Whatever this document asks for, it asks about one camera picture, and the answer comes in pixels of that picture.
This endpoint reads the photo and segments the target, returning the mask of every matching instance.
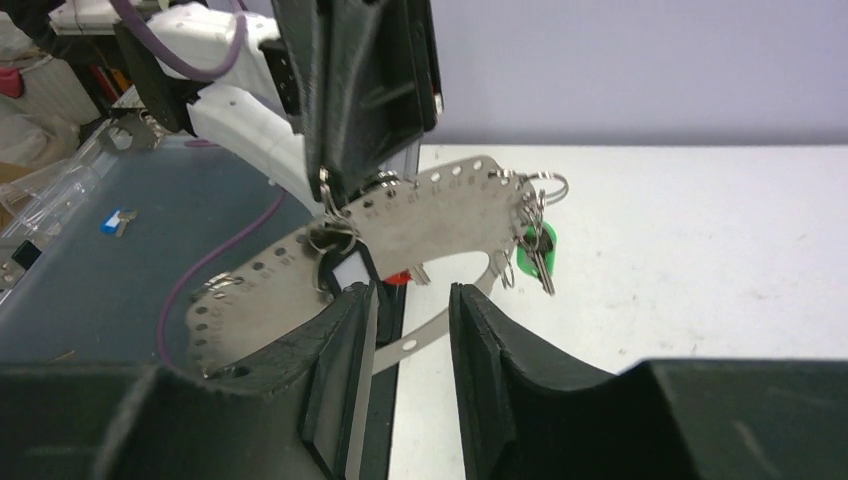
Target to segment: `red object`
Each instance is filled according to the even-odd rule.
[[[412,280],[412,275],[409,274],[409,270],[404,270],[400,273],[396,273],[396,274],[392,275],[391,277],[389,277],[389,278],[387,278],[383,281],[388,283],[389,285],[401,287],[401,286],[409,283],[411,280]]]
[[[24,79],[17,68],[0,68],[0,94],[9,98],[24,96]]]

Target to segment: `metal bracket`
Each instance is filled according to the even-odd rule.
[[[449,255],[484,252],[489,264],[474,283],[491,292],[507,268],[519,228],[518,211],[529,183],[490,178],[501,167],[473,157],[371,190],[345,206],[347,219],[368,246],[377,272],[388,278]],[[309,279],[318,255],[306,232],[317,219],[265,249],[230,277],[238,282],[205,293],[186,317],[189,355],[208,372],[268,345],[319,314],[329,304]],[[424,348],[448,331],[447,310],[377,351],[374,372]]]
[[[112,130],[123,130],[130,136],[130,144],[127,147],[121,148],[115,144],[112,138]],[[117,121],[109,124],[97,136],[104,151],[117,155],[127,150],[150,150],[156,148],[159,140],[163,135],[157,134],[157,130],[161,129],[156,124],[156,121],[147,113],[146,110],[139,110],[119,118]]]

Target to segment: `blue and white object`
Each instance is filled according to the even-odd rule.
[[[100,231],[106,235],[114,235],[118,231],[118,226],[121,224],[121,220],[118,218],[119,213],[121,213],[120,208],[112,212],[112,215],[103,222],[103,225],[100,225]]]

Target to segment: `green keychain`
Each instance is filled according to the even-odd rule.
[[[548,234],[551,237],[551,240],[553,241],[554,248],[545,255],[545,265],[548,267],[548,274],[550,276],[553,276],[555,263],[554,260],[556,259],[556,232],[548,222],[544,222],[543,228],[547,230]],[[533,245],[536,240],[536,229],[534,227],[528,228],[527,232],[524,233],[524,239],[528,244]],[[526,273],[527,275],[530,275],[533,278],[539,278],[539,269],[536,268],[536,264],[534,264],[533,260],[530,259],[530,256],[527,254],[527,251],[520,245],[516,254],[516,264],[522,272]]]

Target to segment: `cardboard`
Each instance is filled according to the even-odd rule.
[[[15,180],[25,177],[32,173],[34,170],[27,167],[22,167],[20,165],[13,165],[11,163],[3,163],[0,162],[0,185],[5,183],[11,183]],[[28,202],[28,198],[24,198],[19,200],[19,203],[25,204]],[[7,211],[5,207],[0,205],[0,230],[5,230],[6,227],[9,226],[15,220],[15,216],[12,215],[11,212]]]

